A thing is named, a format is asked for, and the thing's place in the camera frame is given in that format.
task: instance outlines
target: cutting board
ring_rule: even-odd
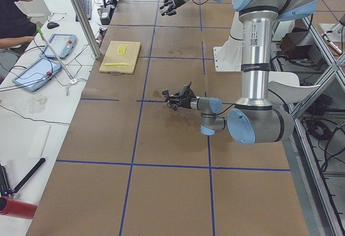
[[[126,46],[123,55],[118,54],[119,47]],[[125,73],[133,74],[140,51],[140,42],[111,41],[99,71],[101,73]],[[105,66],[106,63],[129,63],[129,65]]]

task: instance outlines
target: label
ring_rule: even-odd
[[[242,40],[242,46],[245,46],[246,44],[246,28],[243,27],[243,40]]]
[[[247,43],[245,44],[246,46],[262,46],[262,23],[252,23],[250,27],[248,28],[248,38],[247,38]]]

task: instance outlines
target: brown paper table surface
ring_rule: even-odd
[[[224,108],[239,97],[240,73],[217,73],[212,59],[230,3],[162,17],[159,0],[119,2],[101,52],[140,41],[135,73],[99,73],[95,61],[27,235],[308,235],[280,142],[203,136],[198,112],[161,96],[192,82]],[[342,16],[333,3],[320,0],[314,21]]]

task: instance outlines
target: tablet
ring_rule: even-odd
[[[29,92],[34,92],[45,85],[61,70],[61,64],[48,58],[39,58],[36,62],[24,70],[12,82]]]
[[[61,58],[65,59],[71,53],[74,48],[74,44],[77,41],[77,37],[73,34],[53,34],[49,43],[52,45],[55,53]],[[46,57],[50,59],[56,59],[53,51],[46,45],[40,57]]]

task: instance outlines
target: red cylinder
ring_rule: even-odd
[[[21,202],[8,197],[0,197],[0,214],[23,219],[32,219],[37,205]]]

